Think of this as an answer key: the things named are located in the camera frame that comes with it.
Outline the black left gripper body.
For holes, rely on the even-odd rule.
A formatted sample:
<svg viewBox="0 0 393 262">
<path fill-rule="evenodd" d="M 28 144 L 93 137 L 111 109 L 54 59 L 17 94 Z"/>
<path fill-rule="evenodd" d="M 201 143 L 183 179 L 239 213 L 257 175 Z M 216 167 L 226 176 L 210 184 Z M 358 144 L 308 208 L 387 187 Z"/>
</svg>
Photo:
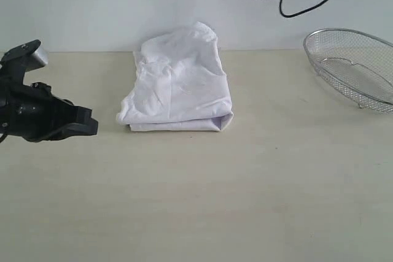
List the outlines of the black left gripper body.
<svg viewBox="0 0 393 262">
<path fill-rule="evenodd" d="M 8 136 L 34 143 L 47 141 L 52 131 L 90 118 L 91 109 L 54 96 L 44 83 L 1 83 L 1 141 Z"/>
</svg>

